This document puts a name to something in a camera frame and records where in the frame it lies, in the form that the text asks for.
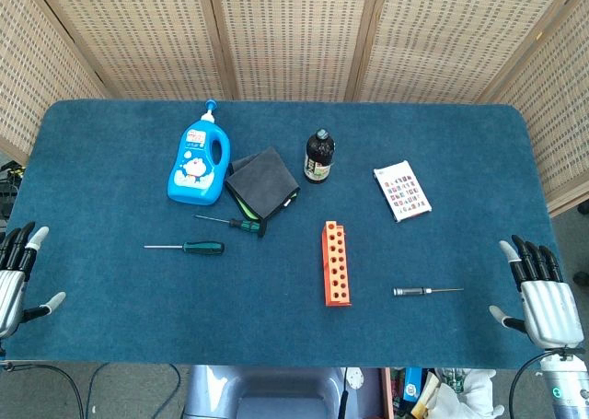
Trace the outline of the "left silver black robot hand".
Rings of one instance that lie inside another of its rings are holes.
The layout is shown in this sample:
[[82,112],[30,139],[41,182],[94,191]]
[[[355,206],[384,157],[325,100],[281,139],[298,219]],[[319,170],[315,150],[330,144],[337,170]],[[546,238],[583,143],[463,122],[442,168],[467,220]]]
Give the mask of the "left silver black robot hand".
[[20,324],[53,314],[66,299],[65,292],[58,292],[37,307],[23,308],[38,252],[50,231],[40,227],[32,233],[34,228],[30,221],[1,234],[1,340],[12,336]]

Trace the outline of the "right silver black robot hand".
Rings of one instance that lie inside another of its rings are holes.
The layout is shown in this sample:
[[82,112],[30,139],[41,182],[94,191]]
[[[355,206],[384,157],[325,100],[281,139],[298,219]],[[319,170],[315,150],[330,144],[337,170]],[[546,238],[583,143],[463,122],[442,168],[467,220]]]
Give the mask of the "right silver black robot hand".
[[575,348],[584,340],[583,327],[570,286],[556,255],[546,246],[513,235],[499,241],[522,302],[520,320],[489,306],[493,318],[507,329],[525,334],[543,350]]

